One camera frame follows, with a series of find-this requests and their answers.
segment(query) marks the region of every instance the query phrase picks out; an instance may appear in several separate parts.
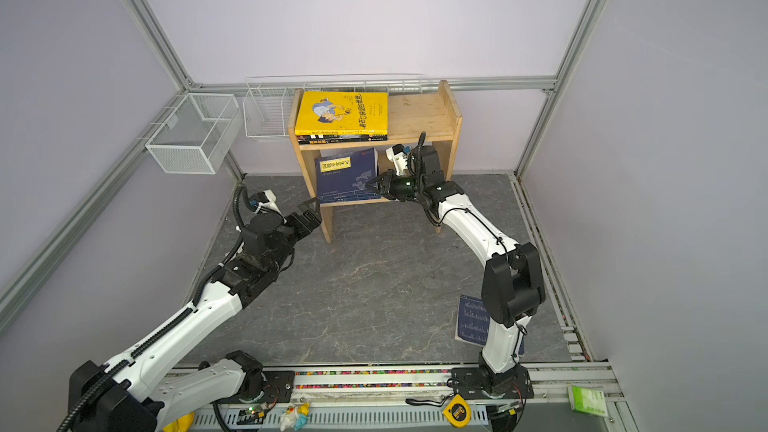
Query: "stack of books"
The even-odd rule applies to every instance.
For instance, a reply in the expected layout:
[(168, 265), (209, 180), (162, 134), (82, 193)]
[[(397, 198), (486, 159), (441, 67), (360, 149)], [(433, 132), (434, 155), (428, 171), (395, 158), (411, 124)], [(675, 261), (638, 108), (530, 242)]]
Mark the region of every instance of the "stack of books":
[(385, 92), (304, 92), (294, 132), (299, 144), (387, 140)]
[(378, 153), (365, 149), (315, 160), (317, 197), (321, 203), (350, 202), (380, 198), (367, 189), (366, 182), (376, 177)]

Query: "metal basket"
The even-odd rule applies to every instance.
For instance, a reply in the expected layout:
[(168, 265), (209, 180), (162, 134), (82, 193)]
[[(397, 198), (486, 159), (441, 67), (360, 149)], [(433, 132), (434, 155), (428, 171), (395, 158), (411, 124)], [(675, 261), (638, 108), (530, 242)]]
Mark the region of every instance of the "metal basket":
[(257, 141), (288, 139), (288, 119), (297, 89), (327, 92), (422, 93), (413, 74), (395, 76), (286, 76), (246, 79), (245, 135)]
[(188, 93), (147, 142), (169, 174), (215, 174), (242, 126), (235, 96)]

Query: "white wall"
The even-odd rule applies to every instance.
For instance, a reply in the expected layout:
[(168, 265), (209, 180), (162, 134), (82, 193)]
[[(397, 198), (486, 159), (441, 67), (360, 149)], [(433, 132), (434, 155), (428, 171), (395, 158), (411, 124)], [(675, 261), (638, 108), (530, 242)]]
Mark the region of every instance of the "white wall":
[[(120, 0), (0, 0), (0, 288), (175, 89)], [(4, 430), (53, 430), (68, 379), (177, 310), (232, 181), (140, 165), (0, 338)]]
[(640, 430), (764, 430), (765, 0), (610, 0), (524, 182)]
[(175, 93), (120, 0), (0, 0), (0, 288)]
[[(456, 172), (513, 170), (542, 110), (544, 93), (540, 90), (490, 90), (455, 92), (454, 95), (464, 115), (456, 152)], [(301, 174), (296, 154), (287, 139), (255, 142), (242, 132), (232, 152), (245, 173)]]
[(149, 0), (197, 82), (553, 75), (586, 0)]

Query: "cartoon boy illustration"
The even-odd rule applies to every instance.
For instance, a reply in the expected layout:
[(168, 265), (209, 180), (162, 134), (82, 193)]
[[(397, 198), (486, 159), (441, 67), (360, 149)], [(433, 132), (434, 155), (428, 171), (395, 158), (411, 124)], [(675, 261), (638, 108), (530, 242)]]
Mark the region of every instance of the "cartoon boy illustration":
[(344, 116), (350, 113), (348, 109), (345, 109), (343, 106), (338, 106), (327, 98), (312, 105), (312, 111), (317, 114), (318, 120), (326, 124), (330, 124), (334, 120), (341, 120)]

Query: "gray marble floor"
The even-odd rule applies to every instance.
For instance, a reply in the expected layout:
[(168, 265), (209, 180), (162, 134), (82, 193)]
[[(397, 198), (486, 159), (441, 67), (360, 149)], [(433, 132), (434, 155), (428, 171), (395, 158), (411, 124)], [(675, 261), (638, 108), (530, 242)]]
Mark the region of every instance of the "gray marble floor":
[[(507, 176), (454, 180), (496, 226), (528, 241)], [(249, 192), (271, 188), (285, 214), (309, 198), (301, 177), (249, 177), (246, 184)], [(248, 222), (250, 213), (241, 210)], [(206, 270), (236, 236), (229, 216)], [(458, 296), (480, 297), (482, 276), (460, 237), (448, 227), (437, 234), (416, 204), (338, 207), (333, 244), (319, 229), (299, 242), (293, 266), (182, 362), (214, 361), (237, 349), (264, 364), (476, 361), (480, 347), (455, 340), (454, 333)], [(549, 302), (528, 331), (524, 362), (570, 360)]]

